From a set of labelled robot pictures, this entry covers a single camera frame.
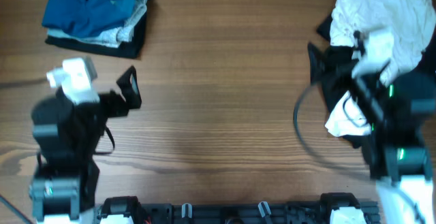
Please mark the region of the white t-shirt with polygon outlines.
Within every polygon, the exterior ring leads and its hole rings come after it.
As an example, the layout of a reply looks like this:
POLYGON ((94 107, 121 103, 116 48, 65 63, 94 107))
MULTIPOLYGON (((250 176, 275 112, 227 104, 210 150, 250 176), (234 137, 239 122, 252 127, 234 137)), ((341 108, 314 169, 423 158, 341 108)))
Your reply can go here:
POLYGON ((394 80, 418 66, 435 30, 433 0, 336 0, 331 16, 330 45, 352 47, 352 54, 357 31, 391 29, 393 56, 379 78, 389 96, 394 80))

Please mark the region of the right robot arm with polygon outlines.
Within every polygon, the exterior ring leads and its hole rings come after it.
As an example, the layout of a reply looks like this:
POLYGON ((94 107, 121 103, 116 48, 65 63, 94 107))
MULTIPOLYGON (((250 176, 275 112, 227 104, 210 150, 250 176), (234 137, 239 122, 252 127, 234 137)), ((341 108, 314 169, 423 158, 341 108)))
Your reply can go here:
POLYGON ((421 126, 435 113, 435 80, 416 71, 384 86, 352 78, 350 93, 371 127, 362 154, 388 223, 434 223, 433 166, 421 126))

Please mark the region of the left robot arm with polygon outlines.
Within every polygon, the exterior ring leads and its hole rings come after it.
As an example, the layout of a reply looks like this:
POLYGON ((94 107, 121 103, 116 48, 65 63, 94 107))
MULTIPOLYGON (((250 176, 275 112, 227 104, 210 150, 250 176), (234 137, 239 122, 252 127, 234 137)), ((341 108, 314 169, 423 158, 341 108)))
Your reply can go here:
POLYGON ((120 92, 96 93, 86 71, 54 70, 56 93, 33 109, 33 137, 40 150, 29 185, 38 223, 92 223, 99 168, 93 156, 100 138, 112 134, 109 118, 125 117, 142 99, 134 66, 117 80, 120 92))

